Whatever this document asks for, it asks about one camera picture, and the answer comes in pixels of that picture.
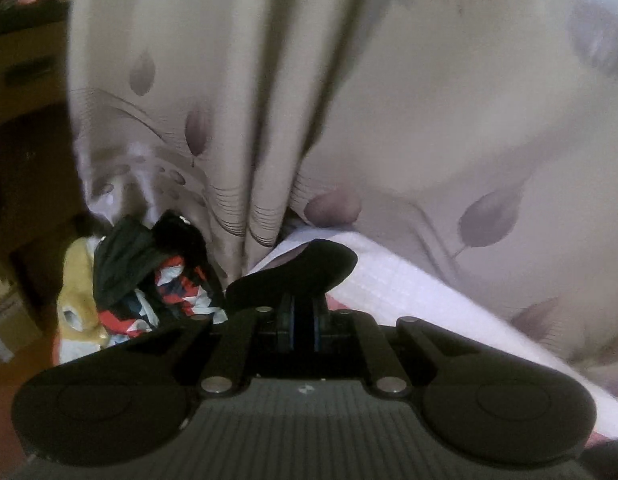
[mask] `gray ribbed plate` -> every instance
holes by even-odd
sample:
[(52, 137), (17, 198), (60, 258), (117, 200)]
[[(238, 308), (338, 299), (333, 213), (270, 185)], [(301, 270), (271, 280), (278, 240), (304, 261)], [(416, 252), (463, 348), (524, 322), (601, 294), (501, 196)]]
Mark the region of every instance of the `gray ribbed plate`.
[(131, 462), (77, 468), (32, 460), (14, 480), (592, 480), (576, 463), (499, 470), (443, 447), (403, 402), (358, 381), (255, 379), (207, 400), (163, 448)]

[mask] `patterned fabric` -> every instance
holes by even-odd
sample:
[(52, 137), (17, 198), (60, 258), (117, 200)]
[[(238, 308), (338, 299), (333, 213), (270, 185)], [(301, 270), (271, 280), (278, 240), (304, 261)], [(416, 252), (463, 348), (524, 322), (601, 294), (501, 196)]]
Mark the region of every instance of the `patterned fabric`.
[(127, 294), (114, 308), (100, 310), (98, 317), (109, 333), (130, 338), (150, 332), (160, 324), (158, 316), (139, 289)]
[(618, 395), (618, 0), (74, 0), (68, 79), (100, 218), (353, 228)]
[(187, 316), (213, 314), (214, 323), (226, 321), (224, 311), (212, 304), (212, 291), (202, 269), (187, 268), (181, 256), (169, 258), (155, 271), (155, 284), (162, 301)]

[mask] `dark green fabric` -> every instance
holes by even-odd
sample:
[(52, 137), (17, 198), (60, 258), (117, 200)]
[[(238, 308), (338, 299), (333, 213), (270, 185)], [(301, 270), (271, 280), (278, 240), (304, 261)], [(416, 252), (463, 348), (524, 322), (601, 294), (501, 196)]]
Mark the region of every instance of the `dark green fabric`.
[(170, 256), (157, 248), (149, 228), (134, 218), (123, 218), (94, 255), (93, 298), (98, 310), (108, 310)]

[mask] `clothing pile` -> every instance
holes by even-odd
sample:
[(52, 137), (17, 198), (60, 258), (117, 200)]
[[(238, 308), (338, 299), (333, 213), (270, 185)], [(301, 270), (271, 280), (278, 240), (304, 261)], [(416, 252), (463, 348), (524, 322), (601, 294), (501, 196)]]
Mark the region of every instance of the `clothing pile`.
[(131, 217), (67, 250), (54, 362), (62, 364), (183, 317), (224, 322), (224, 295), (204, 238), (167, 211), (152, 229)]

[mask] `floor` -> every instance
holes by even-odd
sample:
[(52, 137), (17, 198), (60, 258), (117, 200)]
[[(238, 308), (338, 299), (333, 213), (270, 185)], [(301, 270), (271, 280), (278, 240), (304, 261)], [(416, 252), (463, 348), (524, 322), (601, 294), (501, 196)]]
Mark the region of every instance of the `floor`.
[(9, 363), (0, 365), (0, 479), (17, 469), (25, 460), (11, 425), (11, 402), (21, 384), (51, 366), (54, 316), (54, 309), (45, 309), (43, 320), (39, 323), (43, 336), (17, 352)]

